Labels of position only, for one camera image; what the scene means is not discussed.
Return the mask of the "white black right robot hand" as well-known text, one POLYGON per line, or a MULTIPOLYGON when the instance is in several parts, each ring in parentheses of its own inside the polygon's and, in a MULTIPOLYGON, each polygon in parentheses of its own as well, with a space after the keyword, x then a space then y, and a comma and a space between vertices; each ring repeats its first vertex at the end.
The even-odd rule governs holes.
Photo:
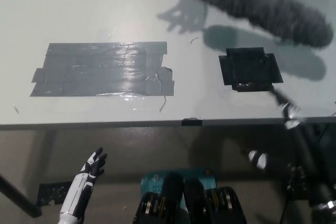
POLYGON ((258 169, 285 181, 289 194, 299 194, 314 209, 335 208, 334 183, 312 125, 297 114, 296 105, 283 93, 276 89, 270 93, 281 109, 284 129, 294 145, 296 161, 289 164, 257 150, 248 152, 249 161, 258 169))

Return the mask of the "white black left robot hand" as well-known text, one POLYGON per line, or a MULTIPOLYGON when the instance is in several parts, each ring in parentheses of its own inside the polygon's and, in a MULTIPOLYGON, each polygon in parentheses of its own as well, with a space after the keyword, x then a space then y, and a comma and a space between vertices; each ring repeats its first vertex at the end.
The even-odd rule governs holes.
POLYGON ((107 154, 98 148, 74 177, 59 214, 58 223, 83 223, 93 187, 104 173, 107 154))

